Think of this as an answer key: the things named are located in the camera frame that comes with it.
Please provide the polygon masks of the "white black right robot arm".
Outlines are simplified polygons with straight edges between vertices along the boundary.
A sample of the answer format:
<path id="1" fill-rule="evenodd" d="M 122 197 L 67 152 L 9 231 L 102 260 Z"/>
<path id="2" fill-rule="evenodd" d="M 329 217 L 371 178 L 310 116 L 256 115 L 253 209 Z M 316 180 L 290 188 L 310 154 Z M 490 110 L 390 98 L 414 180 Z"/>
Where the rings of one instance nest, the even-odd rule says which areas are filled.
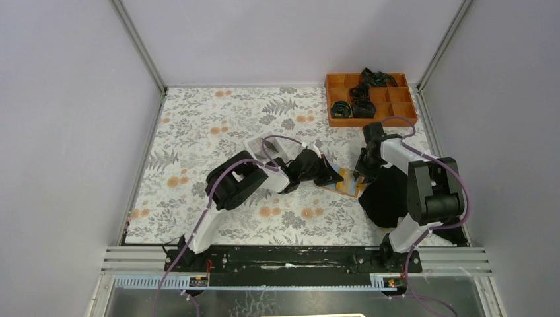
<path id="1" fill-rule="evenodd" d="M 359 203 L 376 226 L 391 230 L 380 245 L 381 268 L 397 271 L 404 254 L 431 230 L 465 242 L 458 232 L 466 204 L 456 161 L 421 153 L 380 122 L 364 126 L 363 135 L 366 145 L 355 167 L 366 184 Z"/>

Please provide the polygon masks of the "yellow leather card holder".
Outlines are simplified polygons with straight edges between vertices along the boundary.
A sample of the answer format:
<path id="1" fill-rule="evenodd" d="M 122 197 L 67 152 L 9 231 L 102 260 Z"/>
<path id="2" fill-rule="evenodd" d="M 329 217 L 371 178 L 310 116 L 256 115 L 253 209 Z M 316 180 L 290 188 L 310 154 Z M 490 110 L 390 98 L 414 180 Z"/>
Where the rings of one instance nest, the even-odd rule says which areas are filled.
<path id="1" fill-rule="evenodd" d="M 343 181 L 329 186 L 323 186 L 325 190 L 335 192 L 341 195 L 358 198 L 366 188 L 364 183 L 356 183 L 353 181 L 353 171 L 348 168 L 341 168 L 333 164 L 332 168 L 343 176 Z"/>

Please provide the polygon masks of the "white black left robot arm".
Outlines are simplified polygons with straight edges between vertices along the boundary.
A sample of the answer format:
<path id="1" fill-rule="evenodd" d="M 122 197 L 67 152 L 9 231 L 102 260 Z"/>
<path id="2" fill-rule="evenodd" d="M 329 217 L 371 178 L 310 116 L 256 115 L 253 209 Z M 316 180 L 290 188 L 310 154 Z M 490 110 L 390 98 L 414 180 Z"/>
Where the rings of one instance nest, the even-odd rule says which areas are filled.
<path id="1" fill-rule="evenodd" d="M 285 162 L 281 157 L 261 162 L 249 151 L 241 151 L 212 170 L 206 178 L 208 204 L 192 233 L 179 239 L 178 254 L 170 267 L 188 271 L 201 269 L 217 229 L 227 211 L 240 207 L 260 188 L 289 194 L 303 182 L 312 181 L 323 187 L 344 181 L 326 157 L 309 148 L 296 159 Z"/>

